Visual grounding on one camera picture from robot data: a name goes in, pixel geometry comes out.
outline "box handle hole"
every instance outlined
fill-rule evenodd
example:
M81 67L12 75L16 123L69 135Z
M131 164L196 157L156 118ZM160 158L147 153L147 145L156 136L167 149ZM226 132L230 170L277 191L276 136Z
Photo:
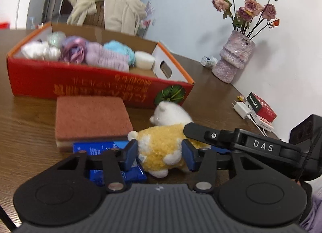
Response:
M163 74L166 76L167 79L169 79L172 75L171 68L165 63L165 61L162 61L160 64L160 69L163 72Z

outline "wooden table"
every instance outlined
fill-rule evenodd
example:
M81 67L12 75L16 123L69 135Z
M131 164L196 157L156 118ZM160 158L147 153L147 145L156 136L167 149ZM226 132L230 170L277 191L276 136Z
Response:
M55 143L56 101L14 97L11 92L6 53L29 32L0 30L0 204L17 225L20 221L12 204L15 190L66 157L58 152ZM231 103L239 95L232 85L221 82L197 61L176 58L196 82L183 107L197 124L259 133L250 120L241 119L232 109ZM136 131L151 126L153 110L128 108L128 114ZM171 170L165 179L149 176L149 183L190 184L193 176ZM218 183L228 178L226 171L220 171L218 177ZM0 232L9 232L1 222Z

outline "green pumpkin print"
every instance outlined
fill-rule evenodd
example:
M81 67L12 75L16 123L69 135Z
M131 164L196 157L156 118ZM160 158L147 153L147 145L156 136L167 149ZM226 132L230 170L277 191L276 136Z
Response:
M154 99L154 104L157 106L161 101L171 101L178 104L183 100L185 94L186 90L183 88L183 86L168 86L157 94L156 98Z

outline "white round sponge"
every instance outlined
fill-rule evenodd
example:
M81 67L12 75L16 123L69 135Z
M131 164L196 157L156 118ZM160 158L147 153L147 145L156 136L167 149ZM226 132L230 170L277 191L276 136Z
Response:
M149 53L144 51L136 51L135 52L135 65L140 69L152 69L153 63L156 59Z

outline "beige cloth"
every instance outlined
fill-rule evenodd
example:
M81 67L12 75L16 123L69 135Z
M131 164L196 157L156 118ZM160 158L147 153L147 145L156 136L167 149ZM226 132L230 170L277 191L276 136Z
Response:
M86 15L97 13L96 1L103 0L68 0L73 6L73 11L68 17L67 24L82 26Z
M95 3L102 0L68 0L73 11L67 24L83 25L86 15L97 13ZM136 35L140 20L146 18L141 0L104 0L105 29Z

